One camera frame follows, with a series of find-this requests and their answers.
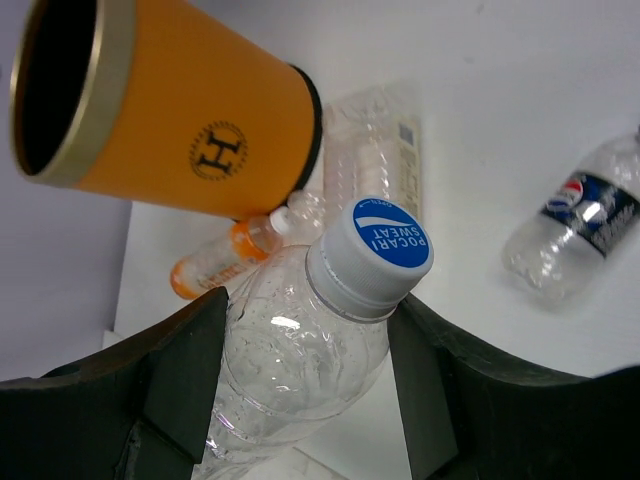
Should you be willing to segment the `black label pepsi bottle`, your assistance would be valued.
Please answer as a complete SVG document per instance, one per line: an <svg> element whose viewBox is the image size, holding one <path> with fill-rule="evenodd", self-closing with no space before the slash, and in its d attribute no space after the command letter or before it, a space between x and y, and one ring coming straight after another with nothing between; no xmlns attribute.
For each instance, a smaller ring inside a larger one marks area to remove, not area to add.
<svg viewBox="0 0 640 480"><path fill-rule="evenodd" d="M550 302L582 292L639 223L639 133L584 157L506 241L505 270Z"/></svg>

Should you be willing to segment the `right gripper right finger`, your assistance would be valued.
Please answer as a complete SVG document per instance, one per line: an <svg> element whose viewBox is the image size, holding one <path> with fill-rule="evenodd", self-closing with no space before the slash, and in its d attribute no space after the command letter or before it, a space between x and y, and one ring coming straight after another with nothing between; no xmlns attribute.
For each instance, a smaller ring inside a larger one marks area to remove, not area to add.
<svg viewBox="0 0 640 480"><path fill-rule="evenodd" d="M635 479L639 370L595 378L513 356L414 296L388 324L415 479Z"/></svg>

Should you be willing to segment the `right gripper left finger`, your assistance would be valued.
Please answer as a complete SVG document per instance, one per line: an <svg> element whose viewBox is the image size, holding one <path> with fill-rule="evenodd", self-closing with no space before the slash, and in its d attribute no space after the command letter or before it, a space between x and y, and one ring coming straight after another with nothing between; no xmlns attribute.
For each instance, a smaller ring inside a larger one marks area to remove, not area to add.
<svg viewBox="0 0 640 480"><path fill-rule="evenodd" d="M204 458L228 293L40 378L1 384L4 479L188 479Z"/></svg>

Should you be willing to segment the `clear bottle blue cap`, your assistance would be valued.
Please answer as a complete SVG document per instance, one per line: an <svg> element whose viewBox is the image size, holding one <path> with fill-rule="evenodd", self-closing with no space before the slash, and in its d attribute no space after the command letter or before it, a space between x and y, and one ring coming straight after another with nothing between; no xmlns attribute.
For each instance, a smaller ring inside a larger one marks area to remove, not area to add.
<svg viewBox="0 0 640 480"><path fill-rule="evenodd" d="M309 245L282 248L230 297L196 479L237 479L342 414L377 380L387 322L429 272L432 242L402 206L352 201Z"/></svg>

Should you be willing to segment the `orange label plastic bottle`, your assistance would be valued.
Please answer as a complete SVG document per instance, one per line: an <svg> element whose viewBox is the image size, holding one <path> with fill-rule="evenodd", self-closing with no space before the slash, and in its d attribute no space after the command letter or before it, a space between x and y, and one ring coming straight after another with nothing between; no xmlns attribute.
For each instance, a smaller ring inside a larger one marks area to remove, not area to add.
<svg viewBox="0 0 640 480"><path fill-rule="evenodd" d="M185 300L221 287L267 260L282 246L292 226L288 207L237 222L181 258L171 270L170 285Z"/></svg>

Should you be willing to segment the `slim clear plastic bottle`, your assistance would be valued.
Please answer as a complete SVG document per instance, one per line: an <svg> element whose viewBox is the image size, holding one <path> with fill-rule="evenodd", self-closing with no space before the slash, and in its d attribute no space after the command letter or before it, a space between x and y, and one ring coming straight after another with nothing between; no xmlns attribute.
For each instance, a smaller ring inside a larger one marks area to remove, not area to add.
<svg viewBox="0 0 640 480"><path fill-rule="evenodd" d="M300 190L287 199L290 231L284 236L284 246L311 245L325 230L325 199L319 191Z"/></svg>

